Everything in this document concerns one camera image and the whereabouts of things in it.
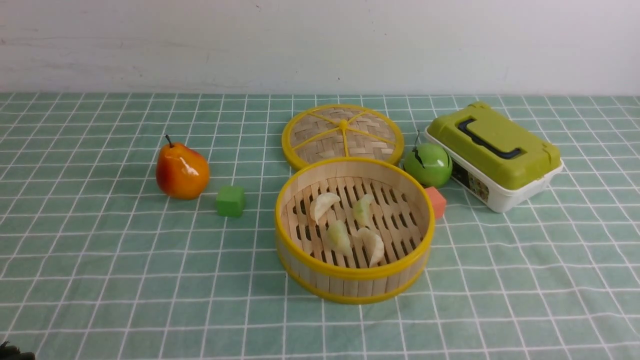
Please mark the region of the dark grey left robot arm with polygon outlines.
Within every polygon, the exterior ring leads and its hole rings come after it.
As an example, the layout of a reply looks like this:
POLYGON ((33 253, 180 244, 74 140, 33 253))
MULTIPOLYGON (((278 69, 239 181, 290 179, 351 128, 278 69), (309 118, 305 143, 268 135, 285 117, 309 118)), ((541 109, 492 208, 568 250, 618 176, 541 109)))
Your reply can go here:
POLYGON ((0 345, 0 360, 36 360, 34 353, 22 352, 20 348, 9 343, 4 341, 0 345))

